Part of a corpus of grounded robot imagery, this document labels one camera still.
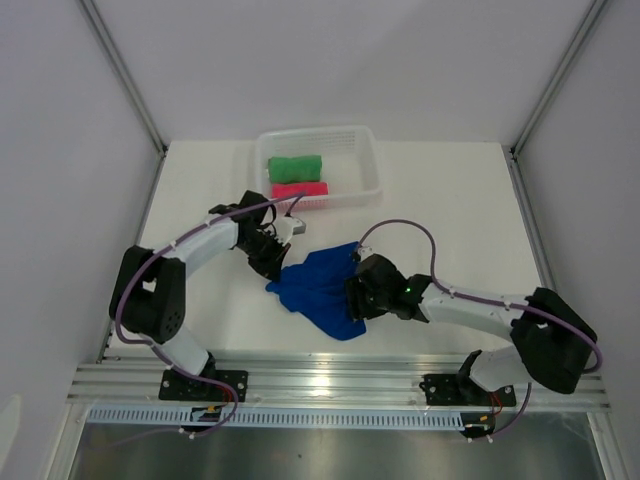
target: rolled green towel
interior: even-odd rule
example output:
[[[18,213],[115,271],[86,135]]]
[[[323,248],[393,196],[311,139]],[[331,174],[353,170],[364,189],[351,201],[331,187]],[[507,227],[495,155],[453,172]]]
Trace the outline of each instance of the rolled green towel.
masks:
[[[269,159],[271,183],[319,182],[321,172],[322,157],[320,155],[271,157]]]

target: wall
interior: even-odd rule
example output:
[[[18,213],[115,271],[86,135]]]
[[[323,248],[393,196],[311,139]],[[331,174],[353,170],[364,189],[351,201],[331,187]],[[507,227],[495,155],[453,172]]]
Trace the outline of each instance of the wall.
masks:
[[[511,144],[590,0],[98,3],[167,138],[363,123]]]
[[[72,1],[0,7],[0,405],[24,396],[3,479],[38,478],[95,356],[155,158]]]
[[[600,335],[617,428],[638,459],[640,3],[611,3],[521,165],[558,287]]]

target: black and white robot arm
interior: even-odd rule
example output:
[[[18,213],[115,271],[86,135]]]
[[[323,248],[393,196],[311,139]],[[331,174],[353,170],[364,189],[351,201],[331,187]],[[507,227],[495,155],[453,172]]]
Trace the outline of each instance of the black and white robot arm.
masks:
[[[531,381],[559,393],[575,390],[597,336],[557,293],[545,288],[529,295],[478,292],[427,275],[404,278],[392,262],[368,248],[361,248],[357,257],[356,275],[346,282],[354,320],[394,313],[404,320],[471,328],[511,344],[469,355],[457,375],[469,402]],[[533,312],[550,314],[560,323]]]
[[[236,247],[247,254],[249,265],[257,273],[269,280],[278,280],[289,241],[293,235],[304,233],[305,224],[289,215],[276,217],[275,209],[272,209],[274,218],[265,225],[262,222],[269,210],[266,206],[235,215],[239,210],[265,202],[267,199],[262,195],[247,192],[237,205],[219,205],[211,209],[196,227],[170,242],[171,248],[152,250],[138,245],[129,248],[111,298],[111,318],[139,335],[172,365],[191,375],[212,375],[215,359],[184,324],[186,281],[214,256]],[[134,275],[159,253],[161,255],[135,282],[121,306],[123,294]],[[224,272],[220,274],[220,281],[224,281]]]

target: white table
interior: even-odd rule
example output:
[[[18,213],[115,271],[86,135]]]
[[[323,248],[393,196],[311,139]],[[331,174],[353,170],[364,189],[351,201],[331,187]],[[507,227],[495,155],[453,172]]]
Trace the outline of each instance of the white table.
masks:
[[[529,293],[539,284],[507,165],[496,143],[380,142],[383,198],[361,208],[300,212],[305,235],[285,260],[358,240],[372,224],[392,217],[418,221],[435,235],[438,277],[458,286]],[[158,247],[200,221],[219,203],[240,200],[253,187],[252,142],[176,141],[170,146],[141,244]],[[389,225],[367,244],[405,276],[428,273],[430,247],[410,226]],[[502,345],[470,329],[384,317],[367,333],[334,340],[301,314],[289,313],[244,253],[218,255],[187,284],[187,325],[211,350],[356,353],[464,353]],[[122,347],[117,339],[113,347]]]

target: folded blue cloth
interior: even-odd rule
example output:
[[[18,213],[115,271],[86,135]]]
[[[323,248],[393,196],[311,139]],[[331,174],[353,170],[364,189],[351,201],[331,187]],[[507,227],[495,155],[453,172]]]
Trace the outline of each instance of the folded blue cloth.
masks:
[[[363,320],[351,320],[344,281],[355,275],[351,254],[357,242],[318,250],[300,265],[282,269],[280,282],[267,285],[290,312],[300,312],[336,340],[350,340],[367,331]]]

